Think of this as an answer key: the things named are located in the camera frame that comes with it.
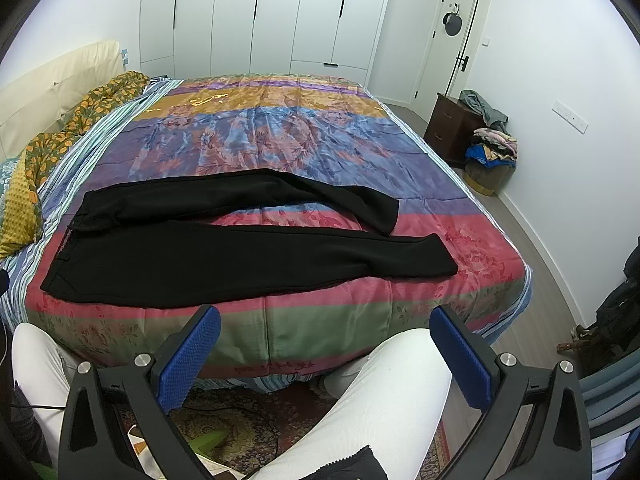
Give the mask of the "black pants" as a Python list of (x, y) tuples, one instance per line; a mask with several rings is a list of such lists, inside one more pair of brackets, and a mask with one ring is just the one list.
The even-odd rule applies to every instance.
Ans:
[[(347, 214), (359, 229), (221, 223), (303, 204)], [(456, 274), (439, 236), (395, 234), (398, 214), (398, 201), (373, 188), (271, 169), (115, 184), (84, 196), (41, 287), (74, 304), (178, 309)]]

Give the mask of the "dark clothes pile right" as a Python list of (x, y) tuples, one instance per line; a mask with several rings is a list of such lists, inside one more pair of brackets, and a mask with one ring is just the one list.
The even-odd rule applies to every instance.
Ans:
[(556, 352), (577, 360), (582, 377), (603, 370), (639, 348), (639, 246), (627, 258), (624, 280), (612, 290), (596, 312), (596, 322), (576, 325), (572, 339), (558, 344)]

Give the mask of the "patterned floor rug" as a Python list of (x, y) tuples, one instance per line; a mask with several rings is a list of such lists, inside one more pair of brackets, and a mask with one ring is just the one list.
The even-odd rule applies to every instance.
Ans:
[(205, 456), (249, 474), (287, 451), (334, 403), (318, 380), (275, 393), (193, 389), (169, 417), (188, 441), (221, 434), (224, 438)]

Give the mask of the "person's white trouser legs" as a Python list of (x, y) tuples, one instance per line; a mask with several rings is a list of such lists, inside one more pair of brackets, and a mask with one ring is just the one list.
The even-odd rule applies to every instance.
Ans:
[[(58, 462), (63, 413), (79, 360), (39, 327), (22, 323), (11, 347), (14, 384), (34, 415), (36, 449)], [(328, 378), (334, 407), (306, 436), (258, 469), (258, 479), (303, 479), (370, 448), (390, 479), (414, 479), (442, 417), (451, 374), (430, 332), (416, 328), (379, 344)]]

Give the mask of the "yellow textured pillow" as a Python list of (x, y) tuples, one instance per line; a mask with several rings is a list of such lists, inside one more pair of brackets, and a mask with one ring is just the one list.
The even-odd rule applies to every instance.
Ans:
[(38, 242), (41, 234), (39, 198), (21, 154), (1, 164), (1, 258)]

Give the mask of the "floral orange green blanket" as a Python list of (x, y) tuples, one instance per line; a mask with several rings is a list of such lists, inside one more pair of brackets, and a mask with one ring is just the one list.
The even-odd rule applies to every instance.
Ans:
[(138, 96), (151, 78), (128, 70), (102, 86), (89, 90), (63, 118), (58, 132), (37, 134), (24, 149), (25, 177), (28, 184), (28, 200), (36, 218), (41, 216), (38, 188), (48, 180), (51, 172), (70, 148), (96, 123)]

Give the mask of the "laundry basket with clothes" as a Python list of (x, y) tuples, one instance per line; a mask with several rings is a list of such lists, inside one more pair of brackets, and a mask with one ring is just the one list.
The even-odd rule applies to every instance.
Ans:
[(463, 180), (477, 193), (497, 194), (518, 162), (518, 141), (491, 128), (475, 129), (465, 151)]

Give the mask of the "grey green garment on nightstand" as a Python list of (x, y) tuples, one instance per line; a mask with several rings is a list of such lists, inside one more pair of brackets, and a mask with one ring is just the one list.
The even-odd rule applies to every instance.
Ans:
[(459, 101), (482, 116), (487, 128), (506, 133), (509, 117), (493, 108), (479, 93), (469, 89), (462, 90), (459, 94)]

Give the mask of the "dark wooden nightstand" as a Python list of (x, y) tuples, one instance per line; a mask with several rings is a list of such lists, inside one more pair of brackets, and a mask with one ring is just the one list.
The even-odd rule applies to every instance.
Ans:
[(424, 140), (449, 166), (463, 168), (474, 131), (484, 127), (480, 114), (461, 101), (439, 93)]

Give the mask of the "cream upholstered headboard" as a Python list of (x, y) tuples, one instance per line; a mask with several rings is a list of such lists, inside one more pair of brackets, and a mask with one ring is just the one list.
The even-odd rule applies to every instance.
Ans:
[(65, 53), (1, 90), (1, 159), (15, 157), (37, 134), (57, 132), (93, 88), (124, 71), (120, 44), (104, 40)]

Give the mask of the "colourful striped bedspread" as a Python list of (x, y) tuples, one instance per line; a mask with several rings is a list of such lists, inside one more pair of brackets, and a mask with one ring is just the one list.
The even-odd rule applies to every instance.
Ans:
[[(267, 75), (152, 79), (142, 95), (100, 119), (38, 188), (38, 242), (1, 258), (9, 275), (1, 323), (42, 328), (100, 365), (154, 351), (198, 307), (74, 304), (42, 281), (84, 196), (108, 186), (271, 169), (330, 185), (361, 185), (398, 201), (398, 236), (435, 234), (457, 273), (431, 280), (358, 278), (312, 292), (210, 304), (222, 333), (198, 384), (282, 389), (364, 356), (384, 340), (424, 328), (450, 307), (494, 342), (528, 306), (530, 267), (460, 177), (360, 84), (331, 77)], [(245, 209), (225, 226), (358, 230), (321, 204)]]

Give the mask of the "white door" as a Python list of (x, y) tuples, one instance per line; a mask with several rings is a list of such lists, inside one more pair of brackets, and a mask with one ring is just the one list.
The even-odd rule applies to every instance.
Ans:
[[(457, 36), (450, 37), (442, 17), (454, 2), (460, 4), (463, 25)], [(457, 98), (466, 87), (489, 5), (490, 0), (440, 0), (420, 82), (411, 101), (411, 109), (426, 122), (431, 119), (439, 93)]]

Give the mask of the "black hat on door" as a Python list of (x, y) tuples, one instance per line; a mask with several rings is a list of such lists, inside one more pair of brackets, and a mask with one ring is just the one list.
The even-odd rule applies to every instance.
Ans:
[(442, 24), (448, 36), (454, 37), (462, 29), (463, 20), (460, 16), (460, 4), (457, 2), (450, 4), (450, 10), (442, 17)]

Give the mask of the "white wall switch panel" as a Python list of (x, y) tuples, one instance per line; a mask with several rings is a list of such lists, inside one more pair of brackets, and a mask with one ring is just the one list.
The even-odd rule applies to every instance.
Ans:
[(588, 122), (586, 122), (582, 116), (575, 113), (574, 110), (567, 107), (564, 103), (555, 101), (552, 105), (552, 110), (579, 133), (585, 134), (587, 132)]

